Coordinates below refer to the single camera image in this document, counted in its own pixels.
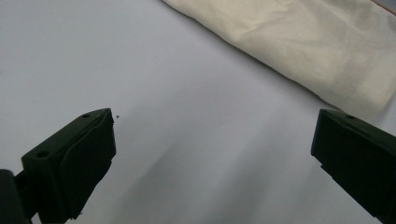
beige towel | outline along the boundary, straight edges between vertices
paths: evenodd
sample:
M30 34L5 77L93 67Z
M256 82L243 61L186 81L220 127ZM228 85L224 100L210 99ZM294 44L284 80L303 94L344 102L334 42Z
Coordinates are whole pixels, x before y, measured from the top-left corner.
M367 119L396 89L396 17L370 0L163 0Z

cream cloth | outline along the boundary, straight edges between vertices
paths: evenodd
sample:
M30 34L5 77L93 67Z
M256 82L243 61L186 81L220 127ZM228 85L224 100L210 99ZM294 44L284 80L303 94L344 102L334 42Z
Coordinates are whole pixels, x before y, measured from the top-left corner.
M395 92L396 18L369 0L163 1L347 113Z

screw hole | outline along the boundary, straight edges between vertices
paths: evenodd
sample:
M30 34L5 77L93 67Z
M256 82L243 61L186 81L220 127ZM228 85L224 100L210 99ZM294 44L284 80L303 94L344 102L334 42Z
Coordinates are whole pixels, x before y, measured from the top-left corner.
M42 151L42 152L37 153L38 158L44 158L48 155L49 155L48 151Z

black plastic part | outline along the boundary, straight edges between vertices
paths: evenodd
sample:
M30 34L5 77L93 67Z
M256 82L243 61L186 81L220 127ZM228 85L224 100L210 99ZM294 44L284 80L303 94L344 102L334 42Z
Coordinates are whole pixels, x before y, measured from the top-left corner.
M24 215L14 175L8 170L0 170L0 223L29 223L28 218Z
M348 114L320 110L311 154L367 212L396 223L396 137Z
M38 198L21 192L27 214L35 207L43 223L80 215L116 155L113 123L110 109L84 114L21 158L21 186Z

white table surface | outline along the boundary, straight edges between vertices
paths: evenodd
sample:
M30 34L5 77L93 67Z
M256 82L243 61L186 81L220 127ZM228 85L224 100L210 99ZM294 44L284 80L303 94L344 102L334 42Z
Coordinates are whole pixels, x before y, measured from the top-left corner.
M1 168L104 107L118 154L67 223L379 223L310 155L332 107L162 1L0 1Z

